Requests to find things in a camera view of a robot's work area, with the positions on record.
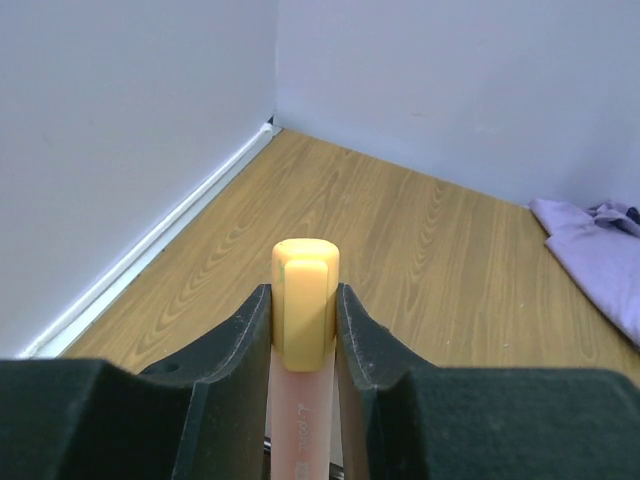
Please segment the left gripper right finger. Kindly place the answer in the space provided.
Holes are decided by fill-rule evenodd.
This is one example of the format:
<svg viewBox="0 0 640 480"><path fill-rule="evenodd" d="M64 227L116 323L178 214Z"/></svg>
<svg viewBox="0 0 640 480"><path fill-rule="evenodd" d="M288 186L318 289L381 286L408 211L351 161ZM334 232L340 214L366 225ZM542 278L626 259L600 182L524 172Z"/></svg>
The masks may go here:
<svg viewBox="0 0 640 480"><path fill-rule="evenodd" d="M635 479L639 390L587 368L438 367L336 300L349 479Z"/></svg>

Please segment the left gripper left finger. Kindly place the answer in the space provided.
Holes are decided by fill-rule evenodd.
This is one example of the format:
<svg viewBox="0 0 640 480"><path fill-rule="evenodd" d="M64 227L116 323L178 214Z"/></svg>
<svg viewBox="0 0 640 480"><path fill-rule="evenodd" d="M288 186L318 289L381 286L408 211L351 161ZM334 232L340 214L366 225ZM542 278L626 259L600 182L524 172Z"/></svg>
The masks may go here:
<svg viewBox="0 0 640 480"><path fill-rule="evenodd" d="M271 291L139 373L98 358L1 364L5 479L262 479Z"/></svg>

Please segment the orange pink highlighter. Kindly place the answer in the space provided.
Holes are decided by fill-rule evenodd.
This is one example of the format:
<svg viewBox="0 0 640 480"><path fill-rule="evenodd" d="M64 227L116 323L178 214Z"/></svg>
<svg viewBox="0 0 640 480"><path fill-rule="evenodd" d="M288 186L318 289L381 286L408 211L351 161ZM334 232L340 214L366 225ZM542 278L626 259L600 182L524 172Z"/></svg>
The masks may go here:
<svg viewBox="0 0 640 480"><path fill-rule="evenodd" d="M272 479L329 477L339 261L322 239L272 249Z"/></svg>

